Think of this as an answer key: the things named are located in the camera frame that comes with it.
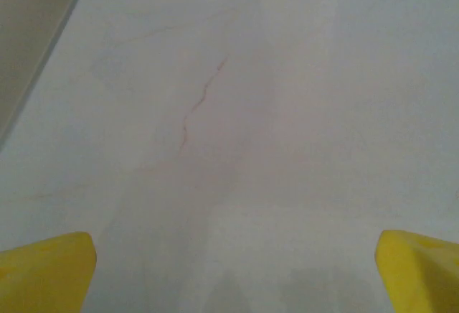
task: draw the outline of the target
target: yellow object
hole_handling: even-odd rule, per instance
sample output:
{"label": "yellow object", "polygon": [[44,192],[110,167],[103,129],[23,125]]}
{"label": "yellow object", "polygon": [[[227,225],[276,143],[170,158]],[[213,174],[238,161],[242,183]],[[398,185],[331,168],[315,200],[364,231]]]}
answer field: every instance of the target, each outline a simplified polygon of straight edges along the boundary
{"label": "yellow object", "polygon": [[376,262],[396,313],[459,312],[458,244],[386,230]]}
{"label": "yellow object", "polygon": [[95,268],[87,233],[71,233],[0,253],[0,312],[81,310]]}

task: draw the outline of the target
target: beige wall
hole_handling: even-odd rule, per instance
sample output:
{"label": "beige wall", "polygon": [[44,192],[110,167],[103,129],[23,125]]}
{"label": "beige wall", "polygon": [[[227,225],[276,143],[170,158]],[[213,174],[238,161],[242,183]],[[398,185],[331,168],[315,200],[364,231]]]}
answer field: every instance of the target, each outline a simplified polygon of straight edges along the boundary
{"label": "beige wall", "polygon": [[72,0],[0,0],[0,136]]}

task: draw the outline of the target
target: crack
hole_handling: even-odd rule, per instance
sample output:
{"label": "crack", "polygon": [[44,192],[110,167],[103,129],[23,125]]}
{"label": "crack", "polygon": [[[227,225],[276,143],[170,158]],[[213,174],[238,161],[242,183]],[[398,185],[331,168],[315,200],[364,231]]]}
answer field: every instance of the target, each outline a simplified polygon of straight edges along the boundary
{"label": "crack", "polygon": [[188,126],[187,126],[187,122],[188,122],[188,118],[190,117],[191,114],[193,114],[197,109],[198,107],[200,107],[200,105],[206,100],[206,97],[207,97],[207,90],[209,89],[209,86],[212,84],[212,82],[214,82],[215,78],[218,76],[218,74],[220,73],[220,71],[222,71],[224,65],[226,64],[228,60],[228,56],[226,56],[226,58],[223,59],[223,61],[219,64],[219,66],[217,67],[217,71],[215,72],[215,74],[213,74],[211,76],[210,79],[208,79],[208,81],[206,82],[206,84],[204,85],[204,89],[202,90],[202,95],[201,95],[201,98],[199,99],[199,101],[197,103],[194,104],[194,106],[191,108],[191,110],[185,115],[184,117],[184,120],[183,120],[183,124],[182,124],[182,129],[183,129],[183,139],[181,141],[181,145],[180,145],[180,151],[183,150],[183,148],[185,147],[186,143],[188,142]]}
{"label": "crack", "polygon": [[222,15],[225,15],[225,14],[228,14],[228,13],[231,13],[231,12],[234,12],[234,11],[237,11],[237,9],[241,7],[241,6],[232,6],[232,7],[228,7],[228,8],[225,8],[225,9],[222,9],[222,10],[219,10],[219,11],[216,11],[210,15],[208,15],[207,17],[204,17],[202,19],[196,19],[196,20],[191,20],[191,21],[187,21],[187,22],[183,22],[181,24],[175,24],[175,25],[169,25],[169,26],[165,26],[165,27],[160,27],[158,29],[153,29],[151,30],[150,32],[147,32],[145,34],[142,34],[142,35],[137,35],[137,36],[134,36],[134,37],[131,37],[131,38],[128,38],[128,39],[125,39],[125,40],[120,40],[120,41],[117,41],[112,48],[110,48],[110,50],[114,50],[120,46],[123,46],[123,45],[126,45],[126,44],[130,44],[132,42],[137,42],[139,40],[143,40],[143,39],[147,39],[147,38],[150,38],[150,37],[154,37],[155,35],[157,35],[158,33],[162,33],[162,32],[166,32],[166,31],[171,31],[171,30],[174,30],[174,29],[181,29],[181,28],[186,28],[186,27],[193,27],[193,26],[196,26],[202,22],[207,22],[209,20],[212,20],[212,19],[215,19],[217,17],[220,17]]}
{"label": "crack", "polygon": [[48,193],[39,192],[39,193],[36,193],[35,195],[30,195],[26,197],[11,198],[3,202],[0,202],[0,205],[14,204],[14,203],[23,202],[23,201],[39,202],[41,200],[46,200],[47,198],[52,198],[54,196],[60,196],[61,198],[64,198],[68,195],[78,192],[79,190],[87,189],[89,186],[90,186],[90,183],[76,184],[74,186],[66,187],[66,188],[56,190],[53,192],[48,192]]}

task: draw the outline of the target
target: white surface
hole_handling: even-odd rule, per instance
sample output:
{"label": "white surface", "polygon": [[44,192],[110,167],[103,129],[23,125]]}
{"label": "white surface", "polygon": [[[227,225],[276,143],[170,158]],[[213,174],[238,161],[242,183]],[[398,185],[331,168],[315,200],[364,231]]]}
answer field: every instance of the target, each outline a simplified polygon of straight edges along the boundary
{"label": "white surface", "polygon": [[85,312],[390,312],[380,231],[459,241],[457,1],[81,0],[1,248],[90,231]]}

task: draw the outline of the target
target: yellow plastic part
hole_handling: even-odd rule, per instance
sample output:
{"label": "yellow plastic part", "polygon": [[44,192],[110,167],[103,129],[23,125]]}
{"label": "yellow plastic part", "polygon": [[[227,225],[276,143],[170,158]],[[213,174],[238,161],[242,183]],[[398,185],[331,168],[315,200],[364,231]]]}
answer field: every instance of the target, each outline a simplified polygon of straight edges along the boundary
{"label": "yellow plastic part", "polygon": [[87,233],[71,233],[0,253],[0,312],[76,313],[95,269]]}
{"label": "yellow plastic part", "polygon": [[386,230],[376,262],[396,313],[459,312],[458,244]]}

